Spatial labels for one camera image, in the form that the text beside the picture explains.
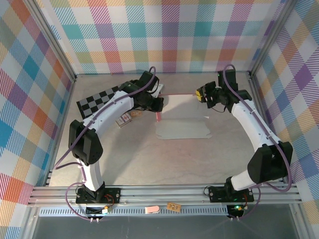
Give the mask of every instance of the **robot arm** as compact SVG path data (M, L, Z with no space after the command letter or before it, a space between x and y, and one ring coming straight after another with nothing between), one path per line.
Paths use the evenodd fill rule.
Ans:
M280 141L256 111L255 105L248 92L246 90L238 90L235 71L227 70L226 76L229 85L256 113L263 127L268 132L268 135L280 146L290 164L293 152L291 144L289 142ZM208 108L212 108L217 103L222 103L240 122L255 151L247 165L247 169L226 180L224 188L227 191L227 195L236 194L238 191L248 189L263 182L285 177L287 175L287 169L273 141L267 137L264 129L250 110L227 88L221 72L218 72L218 85L220 87L217 87L215 82L210 82L197 89L196 94L198 100L202 103L207 103Z
M143 110L151 112L162 111L163 98L157 98L162 85L159 85L159 79L156 76L145 90L124 97L146 86L152 79L152 76L150 72L145 71L139 80L123 83L110 101L97 112L89 118L84 119L83 122L74 120L70 125L69 147L89 122L94 120L72 149L73 156L83 165L86 175L86 182L84 184L85 192L90 195L93 202L101 201L105 195L105 184L98 162L103 153L99 138L102 137L115 120L131 109L142 108Z

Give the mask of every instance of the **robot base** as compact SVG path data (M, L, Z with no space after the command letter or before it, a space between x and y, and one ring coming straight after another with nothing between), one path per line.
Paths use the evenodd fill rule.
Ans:
M84 188L79 188L76 194L76 204L118 204L120 203L121 189L106 188L103 184L97 191L92 192L84 186Z
M227 193L225 187L209 187L208 192L211 203L246 203L254 201L254 195L249 189Z

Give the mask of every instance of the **plaid wallpaper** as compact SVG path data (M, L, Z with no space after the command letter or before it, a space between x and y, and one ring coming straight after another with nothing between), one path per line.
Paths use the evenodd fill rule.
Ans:
M268 38L268 35L269 33L271 32L276 20L278 19L281 11L283 10L285 4L286 4L287 0L281 0L276 11L275 11L275 14L273 15L273 18L271 19L265 33L264 33L264 36L262 37L261 41L259 42L259 45L258 45L258 48L254 54L254 57L249 65L249 71L252 70L253 66L255 65L256 63L256 60L257 60L257 57L259 56L259 53L261 51L261 49L264 47L265 43L266 43L266 40Z
M293 180L319 238L318 0L298 1L257 78L272 130L293 144Z
M158 72L205 72L230 62L246 71L285 2L37 1L79 74L135 73L151 65Z
M22 0L0 0L0 239L16 238L71 81Z

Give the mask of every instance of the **floor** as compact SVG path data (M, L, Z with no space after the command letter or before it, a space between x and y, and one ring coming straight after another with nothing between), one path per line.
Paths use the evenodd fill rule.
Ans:
M140 75L96 75L79 77L75 84L57 159L67 150L70 123L81 120L76 102ZM158 74L162 93L194 93L217 73ZM245 73L237 73L239 89L250 92ZM248 136L229 112L209 112L206 125L210 139L161 140L155 135L154 113L119 128L114 123L100 139L104 153L100 168L106 185L222 183L246 169L253 155ZM69 154L64 162L74 161ZM50 186L68 186L81 181L80 170L69 166L54 170Z
M117 239L299 238L289 205L261 204L249 217L232 222L225 216L120 216L108 217L99 224L78 217L38 217L33 239L84 239L101 235Z

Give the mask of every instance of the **metal bar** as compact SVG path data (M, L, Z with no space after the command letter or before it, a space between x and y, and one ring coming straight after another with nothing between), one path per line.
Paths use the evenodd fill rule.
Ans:
M47 179L45 181L45 185L43 185L44 187L47 187L50 185L50 181L51 181L51 177L52 177L52 170L50 170L50 168L51 168L51 166L49 166L48 176L47 176Z
M277 37L279 36L281 30L283 29L288 17L290 16L290 13L294 9L297 2L298 2L297 0L288 0L286 2L278 19L274 23L274 26L265 42L264 47L262 48L261 52L259 53L259 56L256 59L256 62L251 71L253 75L257 73L261 65L264 63L270 48L272 47L274 42L277 40Z
M58 149L59 149L60 142L61 142L61 139L62 139L63 129L65 127L66 118L68 116L68 112L69 112L69 109L70 109L72 96L73 96L74 89L75 89L75 82L72 82L70 89L71 89L71 91L70 91L70 94L69 94L69 97L68 97L68 100L67 100L66 108L64 110L62 123L61 123L60 128L58 129L59 133L57 135L57 139L56 139L56 141L54 143L54 146L53 146L54 148L53 148L52 156L49 159L49 163L47 164L47 166L45 168L45 171L44 171L44 175L45 176L43 177L42 182L41 182L41 185L43 185L43 186L46 185L48 175L49 175L50 171L53 169L53 166L54 166L54 163L55 163L56 155L58 153Z
M69 53L70 57L72 58L73 60L73 67L74 67L74 71L76 73L79 73L79 72L83 72L83 69L82 69L82 66L81 66L81 63L79 61L79 59L77 58L76 54L75 54L75 51L69 41L69 38L67 37L66 35L66 32L64 31L64 28L54 10L54 7L52 6L50 0L42 0L42 4L47 12L47 14L49 15L52 23L54 24L57 32L59 33L60 37L61 37L61 42L63 42L64 44L64 47L65 47L65 51Z
M76 212L84 214L85 207L74 206ZM180 213L170 211L166 206L160 207L160 212L156 214L145 214L145 207L127 206L116 207L113 206L113 210L107 214L107 217L111 216L148 216L148 217L158 217L158 216L226 216L227 206L184 206L181 208ZM40 209L39 217L74 217L76 216L68 207L42 207Z
M277 187L286 187L284 183L273 183ZM236 203L210 203L209 198L203 194L205 185L147 185L147 186L107 186L120 187L121 199L118 206L165 206L167 202L175 202L183 206L203 206L203 205L231 205ZM75 205L76 187L72 188L68 194L68 201ZM301 198L296 185L290 191L278 193L268 186L261 186L261 204L294 204L300 203ZM66 187L35 187L29 200L29 206L66 206Z
M38 207L26 208L18 239L30 239L33 237L35 226L38 220L39 211L40 208Z
M305 217L305 212L302 204L290 204L290 209L292 216L296 225L298 235L302 239L314 239L314 231L309 223L307 217Z
M271 23L273 16L275 15L275 13L277 11L278 6L280 5L281 0L272 0L271 2L272 3L268 9L268 12L263 19L263 23L259 28L258 34L255 37L255 41L252 44L252 46L250 47L250 53L248 55L248 58L245 61L244 69L251 70L250 69L251 62L256 54L256 51L260 45L260 42L264 38L265 32L267 31L269 24Z
M37 4L36 0L24 0L25 5L29 9L30 13L34 17L36 23L41 29L41 32L47 39L49 45L51 46L52 50L54 51L55 55L57 56L58 60L60 61L61 65L63 66L65 72L67 73L68 77L75 81L76 73L74 72L69 60L67 59L64 51L62 50L58 40L56 39L50 25L46 21L39 5Z
M258 113L260 114L261 118L263 118L263 120L266 122L266 124L269 125L269 121L266 117L265 110L263 108L261 98L258 94L258 90L257 90L256 83L254 81L254 78L253 78L253 76L250 75L250 72L246 72L246 77L248 80L249 88L252 92L252 97L253 97L256 109L257 109Z

